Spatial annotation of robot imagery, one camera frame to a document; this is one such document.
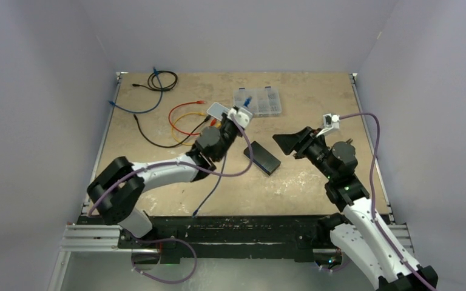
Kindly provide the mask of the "white network switch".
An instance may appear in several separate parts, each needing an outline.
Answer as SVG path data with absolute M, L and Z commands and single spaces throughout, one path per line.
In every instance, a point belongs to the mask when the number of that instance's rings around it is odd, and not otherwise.
M 206 111 L 206 114 L 217 119 L 222 120 L 223 114 L 227 114 L 230 111 L 230 107 L 226 107 L 219 102 L 214 102 Z

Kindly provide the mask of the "black rectangular box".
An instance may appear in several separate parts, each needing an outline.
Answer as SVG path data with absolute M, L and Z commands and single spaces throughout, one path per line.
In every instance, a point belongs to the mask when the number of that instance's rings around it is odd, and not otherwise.
M 271 176 L 280 167 L 281 161 L 257 141 L 251 142 L 251 147 L 253 163 L 265 174 Z

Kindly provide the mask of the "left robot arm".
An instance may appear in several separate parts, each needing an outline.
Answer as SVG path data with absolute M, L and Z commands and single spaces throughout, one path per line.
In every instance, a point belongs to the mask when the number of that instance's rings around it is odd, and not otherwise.
M 196 182 L 209 175 L 225 177 L 216 172 L 215 162 L 221 161 L 236 137 L 245 137 L 245 129 L 253 115 L 245 108 L 233 107 L 222 114 L 220 127 L 207 127 L 191 149 L 180 156 L 157 162 L 130 162 L 115 158 L 88 186 L 92 201 L 88 217 L 94 212 L 105 224 L 119 225 L 127 230 L 142 248 L 155 244 L 157 232 L 149 216 L 136 208 L 140 196 L 159 187 Z

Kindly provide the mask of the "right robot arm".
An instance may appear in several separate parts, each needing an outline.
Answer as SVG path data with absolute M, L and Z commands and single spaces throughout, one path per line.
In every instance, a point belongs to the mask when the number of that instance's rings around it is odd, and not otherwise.
M 373 206 L 355 174 L 356 150 L 346 141 L 327 146 L 310 127 L 297 133 L 275 134 L 285 155 L 308 159 L 326 178 L 326 195 L 338 212 L 320 219 L 318 242 L 335 245 L 363 272 L 375 290 L 434 290 L 439 277 L 422 266 L 400 243 Z

